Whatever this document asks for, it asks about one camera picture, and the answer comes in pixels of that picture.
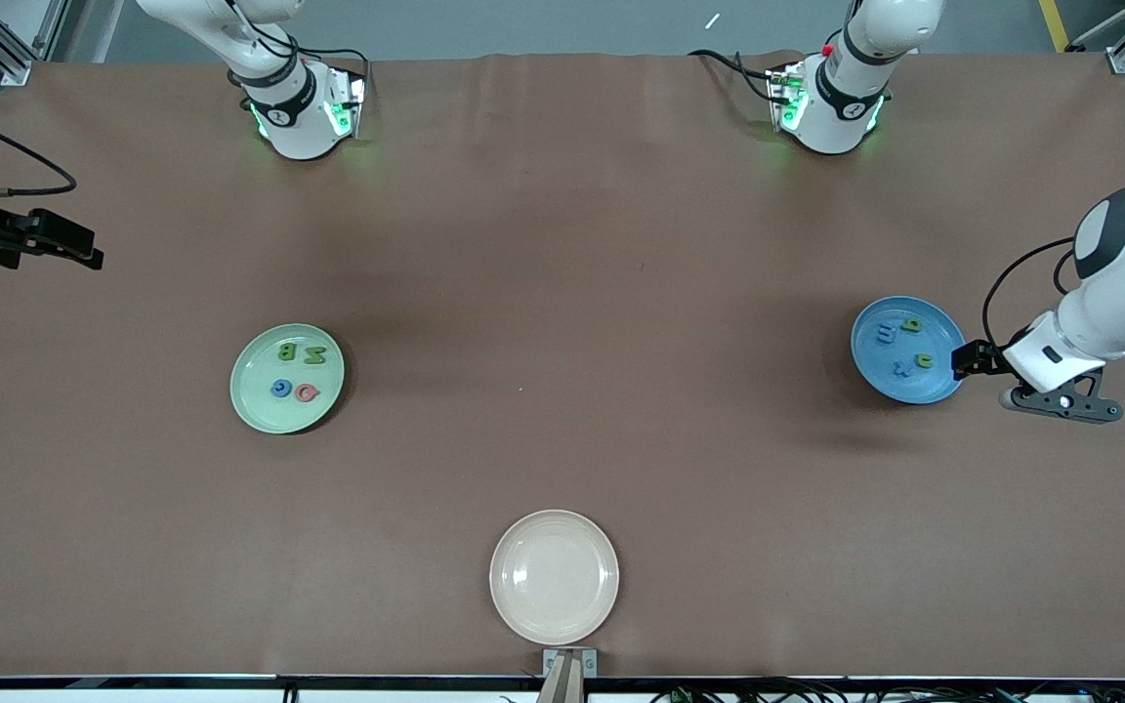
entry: yellow floor stripe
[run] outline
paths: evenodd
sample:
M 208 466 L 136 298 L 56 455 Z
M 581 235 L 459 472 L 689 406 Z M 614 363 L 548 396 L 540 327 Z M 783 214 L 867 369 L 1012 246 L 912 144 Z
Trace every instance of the yellow floor stripe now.
M 1044 15 L 1044 26 L 1048 27 L 1048 36 L 1053 37 L 1053 48 L 1063 52 L 1070 44 L 1066 26 L 1062 24 L 1062 13 L 1058 11 L 1056 0 L 1040 0 L 1040 13 Z

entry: blue plate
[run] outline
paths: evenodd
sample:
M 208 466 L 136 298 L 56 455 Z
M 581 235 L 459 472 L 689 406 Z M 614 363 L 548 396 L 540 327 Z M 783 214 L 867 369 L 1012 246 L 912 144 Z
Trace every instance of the blue plate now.
M 938 404 L 961 388 L 952 351 L 965 343 L 940 307 L 909 295 L 876 299 L 854 321 L 848 348 L 858 372 L 902 404 Z

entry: plate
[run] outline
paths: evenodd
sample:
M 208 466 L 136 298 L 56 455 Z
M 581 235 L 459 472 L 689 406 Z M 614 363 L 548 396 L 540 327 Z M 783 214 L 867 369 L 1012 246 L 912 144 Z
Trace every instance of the plate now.
M 615 548 L 588 517 L 541 511 L 506 530 L 488 566 L 492 603 L 510 629 L 558 647 L 593 634 L 619 593 Z
M 343 384 L 336 340 L 317 326 L 295 323 L 268 330 L 246 345 L 233 364 L 228 395 L 248 425 L 286 434 L 324 418 Z
M 902 404 L 938 404 L 961 388 L 952 351 L 965 343 L 940 307 L 897 295 L 866 306 L 848 339 L 858 372 L 876 390 Z

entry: table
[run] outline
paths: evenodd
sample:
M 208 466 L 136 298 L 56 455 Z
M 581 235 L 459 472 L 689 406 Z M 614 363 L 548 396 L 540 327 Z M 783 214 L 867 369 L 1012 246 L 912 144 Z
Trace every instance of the table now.
M 1009 379 L 898 406 L 847 346 L 890 294 L 978 335 L 1125 186 L 1125 78 L 893 84 L 826 157 L 700 58 L 380 63 L 366 142 L 287 163 L 223 66 L 36 66 L 0 129 L 81 186 L 15 205 L 107 268 L 0 270 L 0 675 L 536 670 L 488 557 L 567 507 L 621 559 L 606 675 L 1125 677 L 1125 418 L 1004 411 Z M 0 186 L 47 178 L 0 145 Z M 269 436 L 227 378 L 285 322 L 357 390 Z

